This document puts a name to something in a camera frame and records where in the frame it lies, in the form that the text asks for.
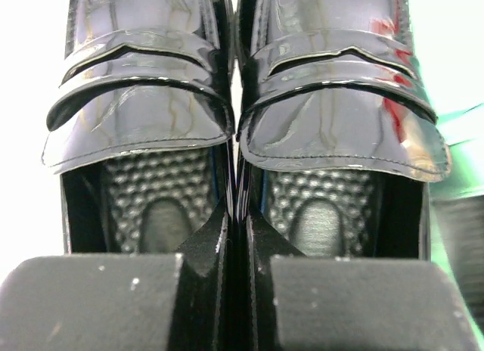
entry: white surface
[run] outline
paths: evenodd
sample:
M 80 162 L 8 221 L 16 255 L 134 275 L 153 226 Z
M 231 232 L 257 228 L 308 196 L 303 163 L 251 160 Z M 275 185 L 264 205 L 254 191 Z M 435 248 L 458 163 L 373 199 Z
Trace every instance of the white surface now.
M 1 281 L 24 259 L 63 252 L 58 178 L 42 168 L 40 154 L 47 135 L 45 115 L 55 96 L 64 55 L 68 0 L 0 2 Z M 448 111 L 461 105 L 462 98 L 466 98 L 464 106 L 482 101 L 476 65 L 482 65 L 484 51 L 480 13 L 484 0 L 438 2 L 412 0 L 426 82 L 434 101 Z M 462 55 L 452 55 L 449 49 Z M 474 83 L 459 80 L 465 76 L 473 77 Z M 449 82 L 449 77 L 458 80 Z M 232 87 L 238 109 L 238 73 Z

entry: white background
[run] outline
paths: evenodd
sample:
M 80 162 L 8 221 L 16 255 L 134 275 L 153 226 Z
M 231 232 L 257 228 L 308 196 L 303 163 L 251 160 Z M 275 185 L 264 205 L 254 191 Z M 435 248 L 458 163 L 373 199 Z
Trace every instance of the white background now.
M 0 282 L 24 259 L 63 253 L 59 182 L 42 168 L 40 154 L 60 79 L 68 1 L 0 0 Z M 417 53 L 441 113 L 483 101 L 482 2 L 411 0 Z M 238 73 L 233 92 L 238 110 Z

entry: green surface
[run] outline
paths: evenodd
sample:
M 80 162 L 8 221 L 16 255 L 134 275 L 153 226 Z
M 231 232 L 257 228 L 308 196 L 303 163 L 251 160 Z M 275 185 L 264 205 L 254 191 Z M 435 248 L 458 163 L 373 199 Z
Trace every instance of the green surface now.
M 409 2 L 420 72 L 454 163 L 451 177 L 432 185 L 432 194 L 439 198 L 484 195 L 484 0 Z M 431 226 L 432 261 L 455 281 L 433 212 Z M 484 350 L 484 336 L 475 322 L 473 329 Z

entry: black shoe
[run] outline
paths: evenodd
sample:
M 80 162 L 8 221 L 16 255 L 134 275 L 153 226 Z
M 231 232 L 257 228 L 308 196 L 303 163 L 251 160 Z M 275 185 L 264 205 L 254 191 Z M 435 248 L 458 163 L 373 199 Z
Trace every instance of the black shoe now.
M 205 292 L 194 307 L 214 312 L 234 218 L 230 2 L 70 0 L 42 155 L 66 252 L 184 253 Z
M 407 0 L 239 1 L 237 216 L 259 330 L 271 255 L 429 259 L 428 183 L 451 161 L 409 20 Z

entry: shoe upper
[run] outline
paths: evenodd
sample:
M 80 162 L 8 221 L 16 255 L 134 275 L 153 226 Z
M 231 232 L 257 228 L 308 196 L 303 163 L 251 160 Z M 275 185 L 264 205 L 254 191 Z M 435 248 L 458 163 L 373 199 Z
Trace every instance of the shoe upper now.
M 444 179 L 450 155 L 409 17 L 407 0 L 240 0 L 244 158 Z
M 233 135 L 227 0 L 70 0 L 44 164 L 65 172 L 132 151 Z

